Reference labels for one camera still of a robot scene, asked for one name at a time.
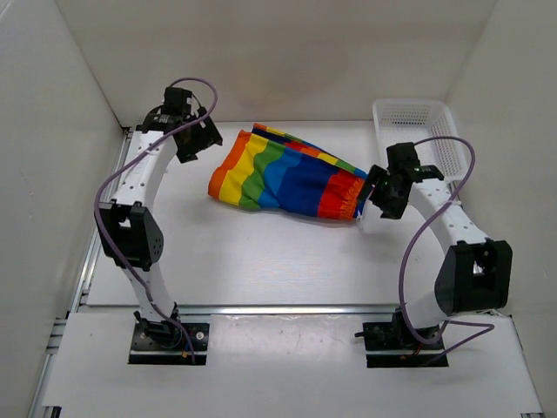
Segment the rainbow striped shorts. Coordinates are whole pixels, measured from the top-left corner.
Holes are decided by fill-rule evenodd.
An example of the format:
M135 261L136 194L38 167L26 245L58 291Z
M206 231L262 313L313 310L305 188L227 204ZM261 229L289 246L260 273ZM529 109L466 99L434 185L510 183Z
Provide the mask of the rainbow striped shorts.
M245 210L355 220L367 174L329 152L268 126L240 131L214 171L208 195Z

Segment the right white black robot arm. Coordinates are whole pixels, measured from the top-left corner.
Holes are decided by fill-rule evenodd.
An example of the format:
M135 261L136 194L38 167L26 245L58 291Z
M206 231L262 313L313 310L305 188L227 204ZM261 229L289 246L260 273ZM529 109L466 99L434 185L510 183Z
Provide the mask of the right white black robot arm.
M399 347L437 343L453 317L503 308L508 302L513 250L494 240L464 212L455 192L435 165L420 162L413 142L386 149L388 166L373 165L358 196L365 208L377 207L384 219L401 219L413 206L424 223L410 239L399 267L399 306L391 337ZM444 253L433 289L408 302L406 266L420 235L430 230Z

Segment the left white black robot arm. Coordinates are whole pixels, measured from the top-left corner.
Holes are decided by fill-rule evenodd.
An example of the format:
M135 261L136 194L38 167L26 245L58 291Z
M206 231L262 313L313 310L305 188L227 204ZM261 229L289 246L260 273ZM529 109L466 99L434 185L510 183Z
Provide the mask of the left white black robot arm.
M167 86L162 104L144 118L136 156L100 188L105 190L116 178L122 179L121 185L107 200L96 196L94 201L104 254L131 283L141 331L163 350L181 349L188 355L194 354L194 346L164 283L159 266L164 235L151 208L173 159L189 163L207 148L222 145L212 110L177 82Z

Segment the white plastic mesh basket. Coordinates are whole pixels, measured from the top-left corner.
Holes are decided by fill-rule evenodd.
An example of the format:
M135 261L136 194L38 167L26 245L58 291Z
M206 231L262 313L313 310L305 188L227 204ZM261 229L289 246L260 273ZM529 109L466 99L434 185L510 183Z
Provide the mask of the white plastic mesh basket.
M379 149L379 161L387 166L386 148L398 143L418 142L436 137L416 148L422 165L436 165L451 183L466 174L466 147L453 138L458 135L448 106L441 101L386 98L372 105L372 117Z

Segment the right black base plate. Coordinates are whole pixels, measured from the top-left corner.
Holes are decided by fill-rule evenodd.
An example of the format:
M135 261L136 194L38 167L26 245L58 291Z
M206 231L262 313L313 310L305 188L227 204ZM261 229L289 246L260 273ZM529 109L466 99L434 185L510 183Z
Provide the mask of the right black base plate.
M364 343L368 369L449 366L442 339L424 345L390 322L364 322L354 338Z

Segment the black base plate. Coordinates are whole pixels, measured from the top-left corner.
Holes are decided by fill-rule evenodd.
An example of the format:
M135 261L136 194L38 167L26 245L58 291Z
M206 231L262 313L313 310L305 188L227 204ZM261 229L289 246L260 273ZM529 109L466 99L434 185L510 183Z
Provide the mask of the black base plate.
M134 313L128 363L131 365L204 366L207 361L210 324L182 323L189 335L168 322L152 322Z
M442 339L424 345L390 322L364 322L354 338L364 343L368 369L449 366Z

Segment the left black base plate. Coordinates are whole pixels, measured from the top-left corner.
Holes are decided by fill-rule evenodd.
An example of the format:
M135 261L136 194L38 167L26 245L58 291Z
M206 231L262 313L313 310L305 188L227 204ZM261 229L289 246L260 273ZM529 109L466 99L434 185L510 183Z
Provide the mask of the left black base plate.
M204 366L207 361L210 324L182 323L189 335L168 322L152 322L134 313L128 363L131 365Z

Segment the aluminium rail frame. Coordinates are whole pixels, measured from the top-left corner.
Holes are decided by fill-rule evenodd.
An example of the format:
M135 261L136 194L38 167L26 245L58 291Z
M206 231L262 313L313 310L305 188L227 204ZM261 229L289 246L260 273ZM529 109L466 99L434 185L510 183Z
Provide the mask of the aluminium rail frame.
M398 302L399 263L422 223L370 215L340 224L245 212L206 192L248 122L219 125L224 143L172 163L155 216L164 280L188 321L210 326L203 366L131 365L134 295L99 256L81 307L51 357L40 417L537 417L542 407L511 319L439 368L369 368L357 332Z

